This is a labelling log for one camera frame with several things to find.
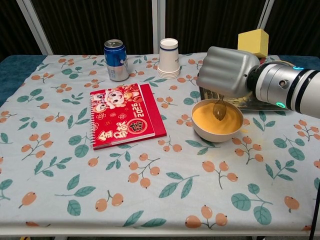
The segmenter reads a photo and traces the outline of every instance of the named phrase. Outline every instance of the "yellow liquid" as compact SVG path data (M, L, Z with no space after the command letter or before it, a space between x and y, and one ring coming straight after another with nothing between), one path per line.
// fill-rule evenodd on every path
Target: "yellow liquid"
M226 106L225 117L219 121L213 114L214 106L214 103L208 103L194 111L193 120L200 128L213 134L230 134L241 127L242 118L235 109Z

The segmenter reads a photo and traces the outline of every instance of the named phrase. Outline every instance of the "floral tablecloth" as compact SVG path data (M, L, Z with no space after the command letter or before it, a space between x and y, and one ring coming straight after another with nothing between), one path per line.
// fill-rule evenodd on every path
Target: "floral tablecloth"
M129 55L123 82L101 55L46 57L0 108L0 229L308 234L320 120L244 111L237 138L202 140L191 109L205 55L180 55L175 79L158 76L158 55ZM93 151L89 93L129 83L150 84L167 136Z

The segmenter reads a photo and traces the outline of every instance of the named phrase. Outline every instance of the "book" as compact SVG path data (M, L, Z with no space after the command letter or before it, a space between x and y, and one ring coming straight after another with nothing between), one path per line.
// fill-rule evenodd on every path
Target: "book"
M94 150L167 135L148 83L93 91L90 110Z

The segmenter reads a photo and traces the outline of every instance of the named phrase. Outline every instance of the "stacked cups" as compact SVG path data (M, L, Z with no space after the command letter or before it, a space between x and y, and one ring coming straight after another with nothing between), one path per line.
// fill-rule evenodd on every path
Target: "stacked cups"
M158 74L165 79L177 78L180 74L178 41L165 38L160 41Z

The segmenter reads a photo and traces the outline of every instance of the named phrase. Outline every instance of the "green indicator light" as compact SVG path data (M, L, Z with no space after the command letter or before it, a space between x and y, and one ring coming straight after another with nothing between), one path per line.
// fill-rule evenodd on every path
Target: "green indicator light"
M283 108L283 109L286 108L286 105L284 105L282 102L279 102L279 101L276 103L276 105L277 105L278 107L280 107L280 108Z

